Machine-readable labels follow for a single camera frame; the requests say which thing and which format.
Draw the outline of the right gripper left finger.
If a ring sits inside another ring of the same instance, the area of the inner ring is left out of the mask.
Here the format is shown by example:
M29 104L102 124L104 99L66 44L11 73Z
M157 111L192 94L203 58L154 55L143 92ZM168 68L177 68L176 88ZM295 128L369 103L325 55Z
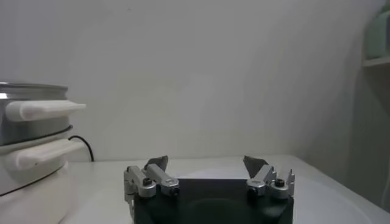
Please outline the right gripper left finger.
M129 205L130 213L135 212L135 199L150 199L159 190L165 196L176 197L180 193L179 180L169 176L165 170L168 156L151 158L141 169L128 166L124 171L124 200Z

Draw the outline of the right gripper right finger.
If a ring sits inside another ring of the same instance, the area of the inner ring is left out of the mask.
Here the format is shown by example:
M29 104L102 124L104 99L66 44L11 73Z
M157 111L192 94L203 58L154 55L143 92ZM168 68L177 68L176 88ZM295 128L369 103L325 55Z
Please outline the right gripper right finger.
M276 200L294 197L295 174L292 169L282 169L278 172L264 159L251 156L244 156L243 163L249 174L246 185L250 199L258 199L264 195Z

